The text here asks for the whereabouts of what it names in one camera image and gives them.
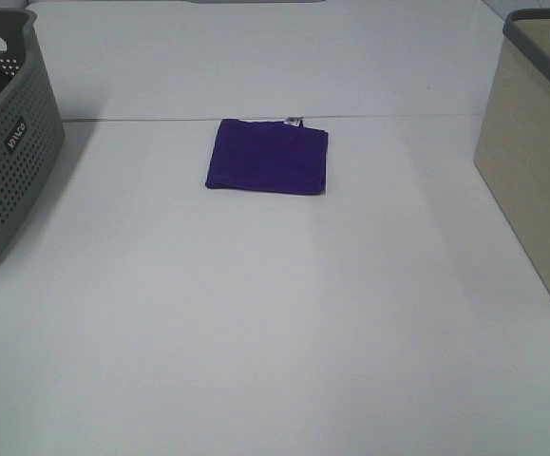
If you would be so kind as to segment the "purple towel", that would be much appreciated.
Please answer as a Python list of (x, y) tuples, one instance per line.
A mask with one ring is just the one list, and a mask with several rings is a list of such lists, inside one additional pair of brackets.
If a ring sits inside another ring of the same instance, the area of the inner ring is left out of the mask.
[(326, 190), (329, 134), (303, 123), (223, 119), (205, 186), (300, 196)]

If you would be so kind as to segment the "beige basket with grey rim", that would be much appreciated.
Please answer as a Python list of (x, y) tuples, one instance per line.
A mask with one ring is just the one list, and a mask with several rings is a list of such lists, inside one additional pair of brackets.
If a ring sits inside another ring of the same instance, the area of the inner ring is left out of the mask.
[(550, 294), (550, 9), (505, 18), (474, 163)]

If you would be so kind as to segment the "grey perforated plastic basket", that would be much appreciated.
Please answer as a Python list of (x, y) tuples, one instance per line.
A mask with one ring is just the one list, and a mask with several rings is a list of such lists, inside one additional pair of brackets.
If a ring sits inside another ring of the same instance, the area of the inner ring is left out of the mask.
[(40, 197), (65, 130), (27, 9), (0, 9), (0, 260)]

